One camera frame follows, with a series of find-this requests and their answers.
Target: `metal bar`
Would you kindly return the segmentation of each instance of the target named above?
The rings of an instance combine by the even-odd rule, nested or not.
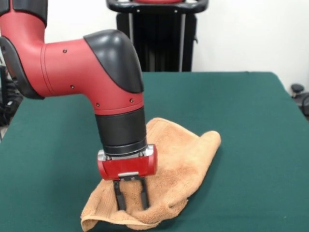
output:
[[[133,14],[129,13],[130,40],[134,44]]]
[[[185,14],[182,14],[181,19],[181,32],[180,32],[180,47],[179,47],[179,71],[183,71],[183,46],[184,46],[184,33],[185,33]]]

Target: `towel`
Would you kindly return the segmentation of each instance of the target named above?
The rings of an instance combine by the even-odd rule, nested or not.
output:
[[[178,216],[202,184],[221,144],[220,134],[208,131],[197,136],[163,118],[154,118],[146,126],[148,143],[155,144],[158,151],[157,173],[146,177],[150,207],[144,210],[141,205],[140,181],[123,181],[120,190],[126,211],[118,210],[113,182],[102,180],[82,210],[84,232],[99,221],[134,230],[154,228],[163,220]]]

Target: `black chair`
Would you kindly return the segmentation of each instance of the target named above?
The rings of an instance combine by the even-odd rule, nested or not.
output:
[[[304,92],[305,88],[299,84],[292,85],[291,89],[293,91],[292,98],[304,116],[309,120],[309,92]]]

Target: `black equipment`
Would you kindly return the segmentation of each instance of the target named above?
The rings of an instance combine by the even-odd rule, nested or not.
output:
[[[208,0],[107,0],[118,12],[117,29],[133,42],[143,72],[191,72],[195,14]]]
[[[292,98],[304,116],[309,120],[309,92],[303,92],[305,88],[299,84],[292,85],[291,89],[293,91]]]
[[[10,124],[23,96],[18,92],[12,80],[8,78],[8,71],[4,65],[0,65],[0,78],[0,127],[3,127]]]

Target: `green felt surface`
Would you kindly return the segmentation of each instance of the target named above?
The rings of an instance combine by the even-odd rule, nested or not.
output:
[[[146,119],[222,136],[200,189],[153,232],[308,232],[309,124],[271,73],[148,73]],[[101,148],[83,96],[24,100],[0,144],[0,231],[81,232]],[[91,232],[129,231],[99,223]]]

